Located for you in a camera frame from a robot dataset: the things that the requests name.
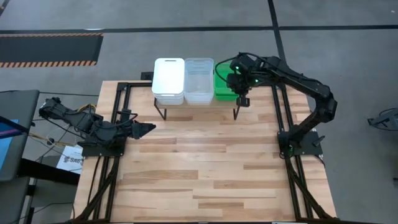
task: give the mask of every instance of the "wooden table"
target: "wooden table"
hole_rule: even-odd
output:
[[[99,95],[96,112],[107,120],[116,85],[103,82]],[[298,123],[310,113],[306,96],[291,88],[287,93]],[[285,164],[279,158],[271,88],[254,88],[249,97],[251,106],[241,108],[236,121],[231,109],[222,108],[169,110],[163,121],[154,107],[151,88],[134,87],[129,109],[139,114],[138,121],[157,127],[140,140],[127,140],[111,222],[294,220]],[[96,160],[84,161],[76,214],[86,206]],[[323,165],[314,156],[302,156],[302,160],[308,189],[335,216]],[[104,217],[107,196],[105,193],[100,217]],[[298,197],[305,216],[301,193]]]

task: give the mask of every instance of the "black and orange hazard stripe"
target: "black and orange hazard stripe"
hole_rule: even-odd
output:
[[[0,34],[0,68],[97,64],[104,34]]]

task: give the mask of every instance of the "plastic container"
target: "plastic container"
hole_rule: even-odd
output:
[[[229,73],[233,73],[228,63],[222,63],[217,67],[217,71],[221,77],[226,79]],[[214,74],[214,93],[216,99],[220,101],[233,101],[238,97],[230,88],[226,86],[226,82]]]
[[[182,58],[158,58],[155,61],[152,92],[160,104],[183,104],[184,67]]]
[[[211,58],[185,59],[184,97],[189,105],[209,105],[213,100],[213,66]]]

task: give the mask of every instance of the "white plastic bin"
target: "white plastic bin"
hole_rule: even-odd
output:
[[[181,105],[184,102],[184,60],[158,58],[155,61],[152,92],[162,105]]]
[[[209,105],[214,96],[214,61],[211,58],[185,59],[184,97],[190,105]]]

